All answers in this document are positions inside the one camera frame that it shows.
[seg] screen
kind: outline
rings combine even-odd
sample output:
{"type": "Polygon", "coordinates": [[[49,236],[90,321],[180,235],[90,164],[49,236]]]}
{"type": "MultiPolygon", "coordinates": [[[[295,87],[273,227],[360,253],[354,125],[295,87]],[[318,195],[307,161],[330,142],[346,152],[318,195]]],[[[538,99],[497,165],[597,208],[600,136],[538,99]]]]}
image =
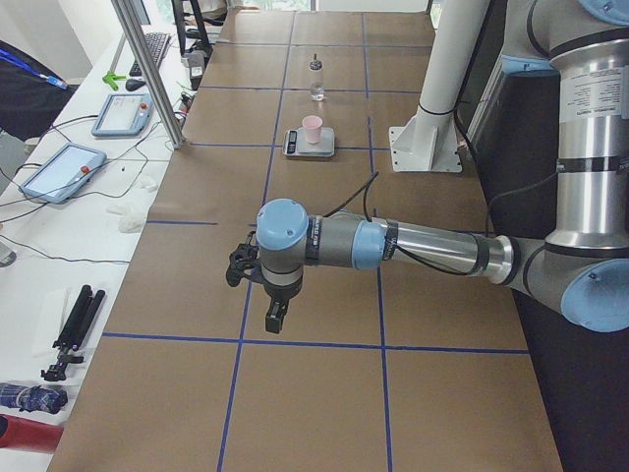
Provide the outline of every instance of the screen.
{"type": "Polygon", "coordinates": [[[97,157],[93,151],[79,147],[67,147],[26,184],[33,194],[57,197],[81,177],[81,167],[97,157]]]}
{"type": "Polygon", "coordinates": [[[105,111],[105,116],[100,122],[100,131],[131,129],[141,102],[141,95],[116,95],[112,97],[105,111]]]}

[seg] red object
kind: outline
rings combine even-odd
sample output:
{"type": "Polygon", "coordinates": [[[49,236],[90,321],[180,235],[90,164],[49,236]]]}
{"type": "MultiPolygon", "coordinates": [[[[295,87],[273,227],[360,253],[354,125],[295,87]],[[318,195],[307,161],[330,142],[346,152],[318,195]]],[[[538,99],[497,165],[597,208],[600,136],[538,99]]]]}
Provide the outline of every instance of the red object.
{"type": "Polygon", "coordinates": [[[62,434],[61,426],[0,415],[0,447],[52,454],[62,434]]]}

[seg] blue lanyard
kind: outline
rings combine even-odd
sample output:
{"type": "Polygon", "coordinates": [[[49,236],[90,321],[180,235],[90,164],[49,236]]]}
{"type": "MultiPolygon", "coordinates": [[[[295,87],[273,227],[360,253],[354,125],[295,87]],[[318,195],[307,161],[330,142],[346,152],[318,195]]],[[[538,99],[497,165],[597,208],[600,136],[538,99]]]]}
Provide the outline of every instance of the blue lanyard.
{"type": "Polygon", "coordinates": [[[33,67],[31,67],[29,64],[24,62],[22,59],[14,56],[13,54],[5,51],[4,49],[0,49],[0,60],[8,62],[9,64],[13,64],[14,66],[27,71],[29,74],[33,76],[44,79],[52,86],[58,87],[59,89],[65,90],[68,88],[68,84],[66,84],[62,80],[57,79],[56,77],[53,77],[53,76],[46,76],[44,74],[37,72],[33,67]]]}

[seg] digital scale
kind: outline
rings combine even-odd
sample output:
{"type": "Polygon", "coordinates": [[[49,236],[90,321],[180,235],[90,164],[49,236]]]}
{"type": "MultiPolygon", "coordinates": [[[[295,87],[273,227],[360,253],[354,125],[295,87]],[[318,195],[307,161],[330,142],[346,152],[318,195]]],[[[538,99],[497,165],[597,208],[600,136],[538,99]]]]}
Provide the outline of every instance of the digital scale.
{"type": "Polygon", "coordinates": [[[287,157],[331,157],[334,155],[334,130],[321,128],[321,138],[315,145],[306,141],[304,128],[288,130],[282,150],[287,157]]]}
{"type": "Polygon", "coordinates": [[[111,93],[91,129],[101,138],[125,138],[138,135],[148,123],[153,100],[148,93],[111,93]]]}
{"type": "Polygon", "coordinates": [[[62,204],[102,167],[107,156],[89,147],[67,143],[20,186],[31,198],[62,204]]]}

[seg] white table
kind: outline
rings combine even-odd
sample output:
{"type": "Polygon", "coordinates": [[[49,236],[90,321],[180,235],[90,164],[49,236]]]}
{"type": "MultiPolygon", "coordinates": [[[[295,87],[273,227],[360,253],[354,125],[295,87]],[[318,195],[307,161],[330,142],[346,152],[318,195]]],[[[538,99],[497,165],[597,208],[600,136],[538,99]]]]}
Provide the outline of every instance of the white table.
{"type": "MultiPolygon", "coordinates": [[[[56,124],[73,118],[98,114],[104,100],[114,90],[101,78],[108,71],[116,46],[116,39],[103,53],[85,81],[76,91],[70,102],[61,112],[56,124]]],[[[116,68],[119,75],[127,75],[133,63],[129,44],[125,44],[116,68]]],[[[170,102],[176,104],[181,92],[190,86],[187,71],[181,65],[176,34],[170,42],[167,56],[160,67],[160,74],[168,92],[170,102]]],[[[117,92],[126,92],[124,81],[118,82],[117,92]]],[[[163,125],[155,111],[150,123],[138,136],[129,139],[96,139],[91,133],[94,120],[62,126],[63,133],[75,144],[96,148],[106,152],[107,157],[117,158],[138,140],[150,136],[139,145],[139,152],[132,149],[116,161],[106,165],[92,177],[80,194],[102,192],[119,196],[132,186],[134,179],[142,171],[140,181],[154,181],[158,186],[168,166],[172,153],[163,125]]],[[[66,139],[54,131],[48,133],[32,155],[28,163],[43,163],[59,149],[66,139]]],[[[32,169],[21,170],[15,181],[23,183],[32,169]]],[[[146,215],[156,195],[133,185],[120,199],[102,195],[88,195],[71,200],[63,205],[48,205],[34,213],[5,223],[0,234],[12,240],[37,248],[50,256],[69,259],[91,259],[107,261],[129,261],[140,239],[140,232],[122,233],[119,228],[120,215],[110,211],[112,205],[132,206],[134,211],[146,215]]],[[[0,220],[23,214],[40,204],[20,202],[24,196],[15,185],[10,184],[0,196],[0,220]]],[[[118,290],[127,270],[126,264],[68,263],[52,261],[31,251],[15,246],[5,240],[5,244],[17,253],[17,260],[8,267],[0,268],[0,382],[16,384],[46,384],[40,378],[40,370],[47,370],[56,361],[57,349],[52,342],[58,335],[57,327],[62,317],[67,317],[84,284],[91,285],[93,291],[105,290],[106,296],[96,315],[96,319],[80,353],[86,355],[83,364],[69,366],[68,379],[54,383],[62,385],[69,394],[70,401],[57,415],[41,412],[21,413],[16,409],[0,407],[0,413],[21,416],[49,424],[63,424],[71,414],[75,398],[81,387],[89,365],[91,353],[95,349],[103,331],[107,317],[116,299],[118,290]]],[[[20,472],[44,471],[52,455],[0,449],[0,470],[20,472]]]]}

